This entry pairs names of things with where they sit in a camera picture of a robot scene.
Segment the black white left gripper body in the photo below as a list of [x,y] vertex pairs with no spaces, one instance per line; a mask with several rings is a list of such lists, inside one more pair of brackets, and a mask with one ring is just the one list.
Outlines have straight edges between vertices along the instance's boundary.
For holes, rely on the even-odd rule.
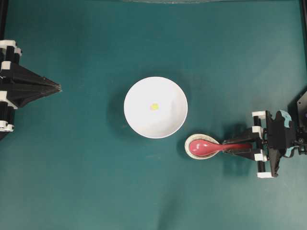
[[15,111],[20,102],[14,99],[13,67],[19,64],[22,50],[14,40],[0,41],[0,139],[14,131]]

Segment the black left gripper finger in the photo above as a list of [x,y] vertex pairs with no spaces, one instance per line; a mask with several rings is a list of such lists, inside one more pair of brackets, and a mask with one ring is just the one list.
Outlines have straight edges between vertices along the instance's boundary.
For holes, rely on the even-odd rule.
[[60,84],[53,82],[46,77],[40,76],[13,62],[1,63],[0,76],[14,83],[50,86],[57,89],[61,88]]
[[7,99],[18,108],[37,99],[61,92],[61,85],[8,84]]

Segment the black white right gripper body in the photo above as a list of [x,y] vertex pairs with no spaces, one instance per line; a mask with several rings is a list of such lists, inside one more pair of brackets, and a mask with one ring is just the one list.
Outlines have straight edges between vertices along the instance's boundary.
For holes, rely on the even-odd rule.
[[266,121],[266,128],[257,124],[252,127],[252,132],[259,134],[268,153],[255,154],[255,160],[262,164],[258,169],[257,177],[275,178],[278,176],[280,159],[293,157],[295,151],[299,149],[295,125],[291,116],[283,110],[279,110],[274,119],[269,111],[256,111],[251,115],[255,123],[261,120]]

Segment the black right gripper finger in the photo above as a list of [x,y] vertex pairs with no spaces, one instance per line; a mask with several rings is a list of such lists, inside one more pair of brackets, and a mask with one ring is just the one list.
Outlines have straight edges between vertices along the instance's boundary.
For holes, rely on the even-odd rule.
[[262,161],[261,149],[228,149],[224,153],[244,157],[252,161]]
[[262,139],[262,128],[260,126],[252,126],[250,128],[247,128],[240,134],[236,134],[233,137],[224,140],[222,144],[225,145],[243,142],[253,142],[257,139]]

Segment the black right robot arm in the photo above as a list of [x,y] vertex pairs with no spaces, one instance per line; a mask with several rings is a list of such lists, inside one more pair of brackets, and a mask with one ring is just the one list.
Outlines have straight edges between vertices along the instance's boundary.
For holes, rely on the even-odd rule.
[[246,157],[258,164],[257,177],[278,177],[282,158],[291,158],[297,152],[307,153],[307,94],[301,93],[289,105],[288,110],[279,110],[275,116],[265,111],[251,113],[254,126],[235,138],[224,140],[222,145],[255,143],[255,148],[227,150],[227,153]]

